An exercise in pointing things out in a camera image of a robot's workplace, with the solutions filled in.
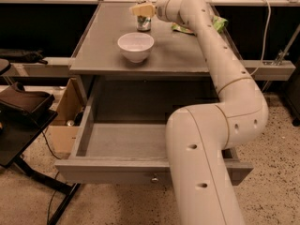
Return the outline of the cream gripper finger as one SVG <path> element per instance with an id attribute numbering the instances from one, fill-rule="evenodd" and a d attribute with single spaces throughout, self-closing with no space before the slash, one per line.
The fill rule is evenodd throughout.
<path id="1" fill-rule="evenodd" d="M 152 3 L 137 4 L 129 10 L 135 16 L 154 17 L 156 14 L 156 8 Z"/>

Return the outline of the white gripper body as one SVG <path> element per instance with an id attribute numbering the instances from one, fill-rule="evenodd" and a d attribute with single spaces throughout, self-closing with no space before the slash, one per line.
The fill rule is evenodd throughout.
<path id="1" fill-rule="evenodd" d="M 164 22 L 180 23 L 180 6 L 182 0 L 157 0 L 156 15 Z"/>

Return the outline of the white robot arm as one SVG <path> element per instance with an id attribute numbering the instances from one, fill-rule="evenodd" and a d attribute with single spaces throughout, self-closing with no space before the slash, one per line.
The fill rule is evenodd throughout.
<path id="1" fill-rule="evenodd" d="M 180 225 L 245 225 L 222 151 L 258 137 L 268 120 L 263 93 L 214 28 L 204 0 L 157 0 L 130 8 L 190 29 L 198 39 L 218 103 L 169 117 L 166 150 Z"/>

